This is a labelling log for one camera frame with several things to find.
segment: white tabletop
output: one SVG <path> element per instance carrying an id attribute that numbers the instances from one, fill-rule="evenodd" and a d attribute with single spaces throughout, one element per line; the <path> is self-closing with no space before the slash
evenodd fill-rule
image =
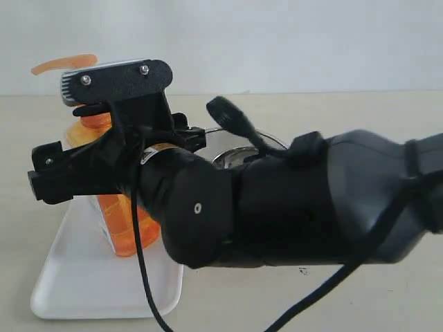
<path id="1" fill-rule="evenodd" d="M 211 97 L 169 101 L 191 124 L 214 127 L 205 111 Z M 235 95 L 232 100 L 258 128 L 287 142 L 315 129 L 330 136 L 364 128 L 398 141 L 443 131 L 443 92 Z M 0 112 L 0 329 L 160 331 L 153 319 L 43 321 L 32 314 L 30 294 L 67 204 L 35 201 L 26 175 L 30 151 L 59 140 L 73 118 L 58 97 L 2 97 Z M 442 249 L 443 237 L 427 235 L 400 264 L 361 268 L 283 331 L 441 331 Z M 176 331 L 262 331 L 335 270 L 186 269 L 182 298 L 165 319 Z"/>

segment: white wall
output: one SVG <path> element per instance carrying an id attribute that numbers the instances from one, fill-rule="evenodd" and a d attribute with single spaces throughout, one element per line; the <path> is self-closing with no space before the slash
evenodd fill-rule
<path id="1" fill-rule="evenodd" d="M 0 94 L 58 91 L 40 62 L 151 57 L 170 93 L 443 89 L 443 1 L 2 1 Z"/>

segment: robotic arm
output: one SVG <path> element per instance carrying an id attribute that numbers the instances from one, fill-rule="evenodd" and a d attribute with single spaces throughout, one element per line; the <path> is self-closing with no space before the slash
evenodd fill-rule
<path id="1" fill-rule="evenodd" d="M 75 149 L 62 151 L 60 142 L 34 148 L 28 176 L 36 199 L 126 194 L 133 211 L 137 203 L 161 224 L 171 258 L 191 268 L 344 264 L 268 331 L 359 265 L 398 262 L 426 232 L 442 231 L 443 134 L 399 145 L 367 131 L 328 139 L 312 132 L 276 150 L 217 97 L 206 105 L 210 115 L 257 150 L 225 169 L 194 153 L 205 147 L 205 131 L 171 114 L 164 94 L 171 81 L 170 67 L 149 59 L 63 74 L 63 101 L 83 104 L 74 114 L 110 112 L 112 128 Z"/>

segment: white tray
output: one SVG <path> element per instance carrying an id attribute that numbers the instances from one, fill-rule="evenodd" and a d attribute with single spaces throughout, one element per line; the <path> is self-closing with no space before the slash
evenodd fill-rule
<path id="1" fill-rule="evenodd" d="M 152 317 L 136 256 L 111 251 L 97 212 L 85 197 L 69 205 L 30 300 L 46 319 Z M 161 239 L 144 251 L 154 301 L 162 315 L 181 294 L 183 266 L 173 262 Z"/>

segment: stainless steel bowl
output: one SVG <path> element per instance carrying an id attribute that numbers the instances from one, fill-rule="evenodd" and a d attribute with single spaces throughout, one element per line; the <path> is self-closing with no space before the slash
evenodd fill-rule
<path id="1" fill-rule="evenodd" d="M 265 142 L 277 149 L 287 146 L 273 136 L 259 131 Z M 221 128 L 206 130 L 206 147 L 197 155 L 222 167 L 230 168 L 241 165 L 244 159 L 258 153 L 257 149 L 245 138 L 233 135 Z"/>

